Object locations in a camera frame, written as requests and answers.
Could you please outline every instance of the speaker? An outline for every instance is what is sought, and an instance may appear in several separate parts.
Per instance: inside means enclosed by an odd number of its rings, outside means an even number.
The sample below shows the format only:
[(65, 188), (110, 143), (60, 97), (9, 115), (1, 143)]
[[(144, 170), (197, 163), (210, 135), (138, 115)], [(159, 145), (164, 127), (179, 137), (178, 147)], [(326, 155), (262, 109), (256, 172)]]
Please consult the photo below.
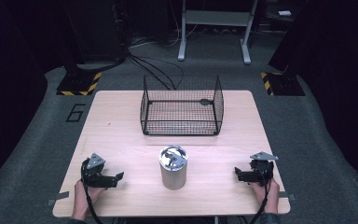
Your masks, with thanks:
[(118, 0), (63, 0), (84, 62), (112, 62), (127, 52), (127, 20)]

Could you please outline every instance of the metal stand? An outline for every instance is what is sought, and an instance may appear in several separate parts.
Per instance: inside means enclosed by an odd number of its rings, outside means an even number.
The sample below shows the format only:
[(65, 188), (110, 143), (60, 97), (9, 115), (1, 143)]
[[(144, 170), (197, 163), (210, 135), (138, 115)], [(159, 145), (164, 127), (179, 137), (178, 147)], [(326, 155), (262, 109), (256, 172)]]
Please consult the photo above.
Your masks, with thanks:
[(183, 0), (182, 7), (182, 40), (179, 48), (178, 60), (185, 59), (186, 52), (186, 25), (187, 24), (204, 24), (204, 25), (227, 25), (246, 27), (244, 37), (241, 39), (241, 49), (243, 61), (245, 64), (251, 64), (251, 58), (247, 42), (251, 32), (252, 23), (255, 16), (257, 1), (254, 0), (250, 12), (221, 12), (221, 11), (198, 11), (186, 10), (186, 0)]

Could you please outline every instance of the yellow and black hazard stripe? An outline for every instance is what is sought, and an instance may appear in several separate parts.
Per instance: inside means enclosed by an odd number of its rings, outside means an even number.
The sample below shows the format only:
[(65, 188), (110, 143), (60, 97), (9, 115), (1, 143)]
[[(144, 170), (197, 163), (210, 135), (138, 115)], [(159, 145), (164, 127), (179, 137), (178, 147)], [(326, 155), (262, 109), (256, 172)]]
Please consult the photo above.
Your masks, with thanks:
[(57, 91), (57, 95), (91, 95), (97, 87), (100, 77), (101, 73), (95, 75), (87, 91)]
[(267, 74), (281, 75), (282, 73), (265, 73), (265, 72), (261, 73), (261, 77), (263, 78), (264, 87), (266, 88), (267, 94), (274, 95), (274, 91), (271, 88), (271, 84), (269, 83), (269, 78), (268, 78)]

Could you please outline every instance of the wooden table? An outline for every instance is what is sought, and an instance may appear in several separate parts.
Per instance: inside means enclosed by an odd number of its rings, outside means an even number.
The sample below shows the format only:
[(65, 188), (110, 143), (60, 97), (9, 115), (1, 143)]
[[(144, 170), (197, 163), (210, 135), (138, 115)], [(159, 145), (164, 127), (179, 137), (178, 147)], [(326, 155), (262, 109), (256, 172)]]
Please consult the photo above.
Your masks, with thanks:
[[(142, 91), (98, 91), (62, 183), (69, 197), (58, 200), (56, 217), (69, 217), (81, 162), (93, 152), (106, 160), (104, 175), (124, 172), (117, 188), (105, 191), (95, 210), (100, 217), (236, 216), (255, 214), (259, 204), (250, 186), (238, 181), (234, 167), (250, 171), (251, 155), (271, 153), (269, 141), (249, 91), (223, 91), (225, 110), (216, 136), (143, 135)], [(179, 145), (188, 154), (186, 184), (166, 189), (161, 180), (159, 151)], [(274, 178), (281, 185), (278, 169)], [(281, 198), (279, 213), (290, 210)]]

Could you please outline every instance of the table leg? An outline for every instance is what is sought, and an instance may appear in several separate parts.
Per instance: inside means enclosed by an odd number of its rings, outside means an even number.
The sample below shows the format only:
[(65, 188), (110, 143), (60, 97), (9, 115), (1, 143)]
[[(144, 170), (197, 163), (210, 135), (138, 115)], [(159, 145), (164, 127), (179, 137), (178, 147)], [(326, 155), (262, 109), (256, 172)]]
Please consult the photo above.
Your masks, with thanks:
[(253, 23), (254, 16), (255, 16), (256, 6), (257, 6), (257, 0), (254, 0), (254, 2), (252, 4), (252, 11), (250, 12), (250, 15), (249, 15), (248, 24), (246, 25), (245, 35), (244, 35), (243, 39), (241, 39), (242, 56), (243, 56), (243, 62), (245, 64), (251, 64), (251, 57), (249, 55), (249, 50), (248, 50), (248, 39), (249, 39), (249, 34), (251, 33), (251, 29), (252, 29), (252, 23)]
[(183, 0), (182, 5), (182, 39), (180, 41), (178, 60), (183, 61), (185, 59), (186, 52), (186, 0)]

